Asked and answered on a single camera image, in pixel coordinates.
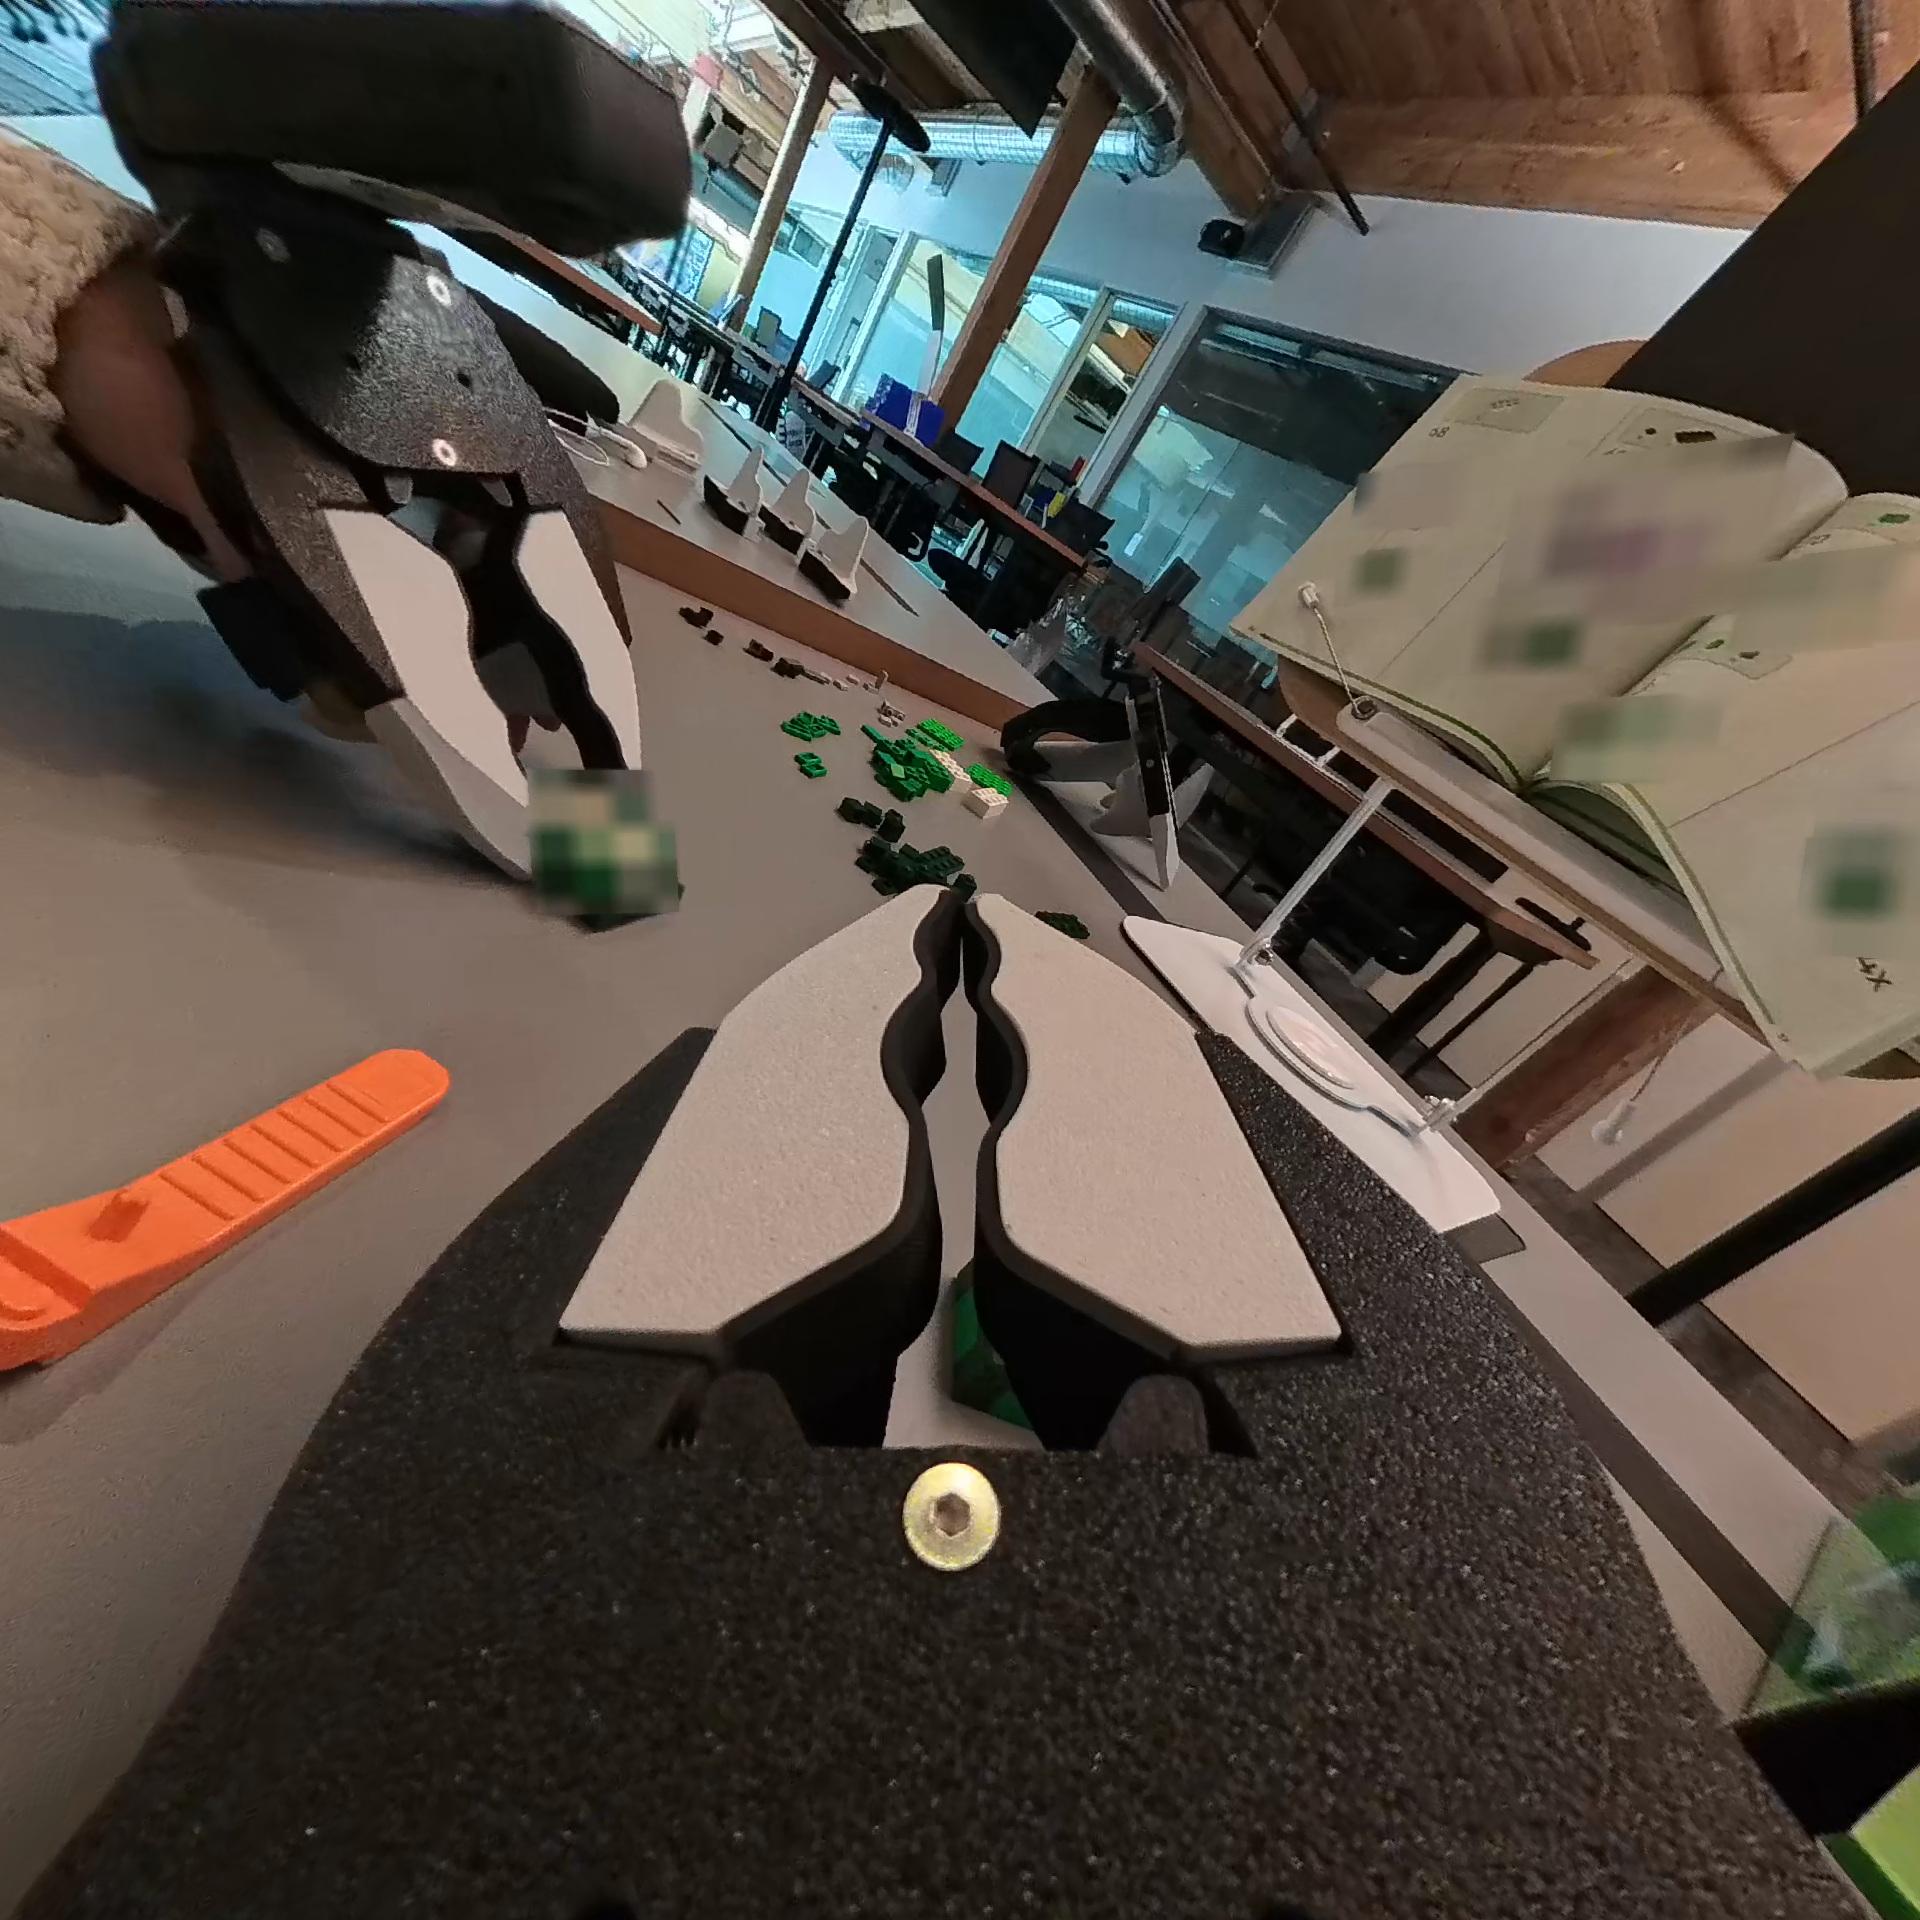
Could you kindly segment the black metal bar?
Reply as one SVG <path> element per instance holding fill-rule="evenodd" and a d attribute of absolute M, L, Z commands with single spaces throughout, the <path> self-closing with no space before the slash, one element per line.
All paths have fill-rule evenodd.
<path fill-rule="evenodd" d="M 1854 1212 L 1918 1168 L 1918 1114 L 1895 1121 L 1835 1163 L 1738 1221 L 1656 1276 L 1637 1284 L 1624 1301 L 1655 1328 L 1708 1304 L 1766 1260 L 1795 1249 L 1835 1219 Z"/>

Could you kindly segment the open instruction booklet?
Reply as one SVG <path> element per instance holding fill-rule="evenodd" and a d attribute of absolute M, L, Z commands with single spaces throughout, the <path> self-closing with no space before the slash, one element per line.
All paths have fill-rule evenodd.
<path fill-rule="evenodd" d="M 1686 903 L 1815 1075 L 1915 1056 L 1912 492 L 1631 392 L 1461 377 L 1234 619 Z"/>

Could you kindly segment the pile of dark green bricks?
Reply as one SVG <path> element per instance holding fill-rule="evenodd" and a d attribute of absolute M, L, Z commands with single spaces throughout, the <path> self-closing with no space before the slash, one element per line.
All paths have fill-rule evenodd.
<path fill-rule="evenodd" d="M 872 891 L 895 897 L 917 885 L 934 885 L 962 899 L 976 895 L 976 879 L 958 853 L 947 845 L 906 844 L 906 817 L 899 810 L 846 797 L 839 801 L 835 815 L 868 833 L 854 853 L 854 865 L 868 876 Z"/>

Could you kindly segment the thick wooden post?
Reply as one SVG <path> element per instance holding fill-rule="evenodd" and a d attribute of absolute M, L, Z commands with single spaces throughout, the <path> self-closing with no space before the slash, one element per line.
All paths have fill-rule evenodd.
<path fill-rule="evenodd" d="M 947 426 L 962 423 L 1118 103 L 1116 85 L 1094 66 L 1083 66 L 933 386 Z"/>

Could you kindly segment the white triangular stand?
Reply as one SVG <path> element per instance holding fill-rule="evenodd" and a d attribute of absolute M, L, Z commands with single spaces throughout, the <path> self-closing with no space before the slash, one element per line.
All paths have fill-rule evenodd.
<path fill-rule="evenodd" d="M 1205 754 L 1199 754 L 1199 749 L 1196 749 L 1188 741 L 1181 741 L 1176 736 L 1175 727 L 1167 721 L 1166 706 L 1164 714 L 1171 747 L 1171 773 L 1176 789 L 1173 820 L 1148 820 L 1138 771 L 1128 771 L 1112 787 L 1103 784 L 1103 801 L 1100 802 L 1098 811 L 1088 818 L 1088 831 L 1098 840 L 1110 844 L 1141 844 L 1151 855 L 1158 888 L 1167 888 L 1181 868 L 1180 833 L 1196 815 L 1199 801 L 1206 795 L 1213 775 L 1212 761 Z"/>

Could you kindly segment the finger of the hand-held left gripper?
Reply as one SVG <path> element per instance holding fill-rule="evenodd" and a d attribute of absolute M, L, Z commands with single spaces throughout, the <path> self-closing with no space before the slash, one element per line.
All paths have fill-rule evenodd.
<path fill-rule="evenodd" d="M 589 771 L 639 769 L 634 653 L 570 516 L 492 523 L 463 564 L 478 680 L 507 715 L 566 732 Z"/>
<path fill-rule="evenodd" d="M 326 528 L 397 687 L 367 709 L 375 741 L 474 853 L 528 882 L 530 789 L 507 719 L 475 669 L 454 569 L 372 513 L 326 509 Z"/>

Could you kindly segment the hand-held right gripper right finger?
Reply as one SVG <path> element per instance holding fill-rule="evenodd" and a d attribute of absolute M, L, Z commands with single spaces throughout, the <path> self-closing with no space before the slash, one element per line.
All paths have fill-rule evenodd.
<path fill-rule="evenodd" d="M 1000 897 L 964 911 L 971 1283 L 1048 1452 L 1253 1453 L 1218 1370 L 1327 1356 L 1342 1327 L 1194 1027 Z"/>

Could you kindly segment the row of small black pieces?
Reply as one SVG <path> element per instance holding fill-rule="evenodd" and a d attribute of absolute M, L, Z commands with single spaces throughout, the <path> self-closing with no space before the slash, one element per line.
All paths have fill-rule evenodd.
<path fill-rule="evenodd" d="M 749 661 L 757 661 L 759 665 L 766 665 L 770 672 L 775 672 L 776 677 L 782 677 L 787 682 L 810 682 L 810 684 L 823 684 L 823 687 L 832 687 L 832 689 L 847 687 L 847 682 L 844 682 L 844 677 L 839 677 L 836 672 L 830 672 L 823 665 L 816 665 L 816 663 L 805 661 L 800 656 L 783 656 L 768 640 L 755 637 L 751 633 L 725 628 L 717 623 L 716 610 L 709 609 L 709 605 L 701 605 L 701 604 L 679 605 L 676 615 L 679 615 L 679 623 L 684 626 L 688 626 L 693 633 L 696 633 L 711 648 L 716 648 L 716 649 L 734 648 L 735 652 L 741 652 Z"/>

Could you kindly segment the black ceiling screen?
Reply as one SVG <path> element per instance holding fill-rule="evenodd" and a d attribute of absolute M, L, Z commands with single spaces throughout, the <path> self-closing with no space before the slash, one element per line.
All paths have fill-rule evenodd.
<path fill-rule="evenodd" d="M 1048 2 L 846 2 L 846 19 L 908 106 L 997 112 L 1024 135 L 1066 107 L 1080 59 Z"/>

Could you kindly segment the silver air duct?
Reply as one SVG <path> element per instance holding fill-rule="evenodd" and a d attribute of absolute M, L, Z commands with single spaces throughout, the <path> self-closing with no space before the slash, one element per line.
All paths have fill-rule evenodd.
<path fill-rule="evenodd" d="M 1186 85 L 1149 4 L 1056 2 L 1079 39 L 1083 66 L 1094 66 L 1118 89 L 1118 111 L 1090 165 L 1125 178 L 1158 178 L 1184 156 Z M 1020 132 L 997 112 L 911 112 L 928 131 L 930 160 L 968 160 L 1035 167 L 1062 107 L 1035 135 Z"/>

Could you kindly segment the slim wooden post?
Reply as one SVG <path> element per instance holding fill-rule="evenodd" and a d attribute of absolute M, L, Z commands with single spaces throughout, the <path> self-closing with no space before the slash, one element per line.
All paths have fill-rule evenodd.
<path fill-rule="evenodd" d="M 823 122 L 830 103 L 832 72 L 828 59 L 818 56 L 806 74 L 800 99 L 796 101 L 783 135 L 775 156 L 775 171 L 770 173 L 748 235 L 748 252 L 741 260 L 735 279 L 735 299 L 751 303 L 768 256 L 773 255 L 782 219 L 787 216 L 794 185 L 800 178 L 806 149 Z"/>

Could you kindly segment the person's left forearm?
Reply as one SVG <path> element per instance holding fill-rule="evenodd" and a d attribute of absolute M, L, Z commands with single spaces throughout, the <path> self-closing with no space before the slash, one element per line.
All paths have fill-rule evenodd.
<path fill-rule="evenodd" d="M 3 135 L 3 493 L 82 523 L 116 523 L 63 445 L 55 394 L 63 312 L 156 239 L 154 216 L 61 156 Z"/>

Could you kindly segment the black headband device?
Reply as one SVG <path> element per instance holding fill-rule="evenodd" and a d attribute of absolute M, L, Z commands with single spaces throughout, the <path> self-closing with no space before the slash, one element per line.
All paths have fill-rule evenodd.
<path fill-rule="evenodd" d="M 1128 706 L 1069 698 L 1021 712 L 998 735 L 998 754 L 1020 780 L 1045 784 L 1118 784 L 1138 769 Z"/>

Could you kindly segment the black rounded case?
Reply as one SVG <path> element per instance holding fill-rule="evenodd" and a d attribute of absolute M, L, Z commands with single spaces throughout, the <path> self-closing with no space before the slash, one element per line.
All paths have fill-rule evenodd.
<path fill-rule="evenodd" d="M 492 297 L 471 293 L 471 299 L 487 313 L 518 377 L 535 392 L 544 410 L 581 420 L 618 420 L 614 394 L 573 353 Z"/>

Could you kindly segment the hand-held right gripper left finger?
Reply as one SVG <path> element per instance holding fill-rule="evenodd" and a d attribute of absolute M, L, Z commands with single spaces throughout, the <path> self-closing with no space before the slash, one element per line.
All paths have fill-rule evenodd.
<path fill-rule="evenodd" d="M 925 1100 L 960 967 L 958 891 L 914 885 L 762 980 L 709 1036 L 560 1338 L 763 1373 L 811 1445 L 878 1449 L 942 1293 Z"/>

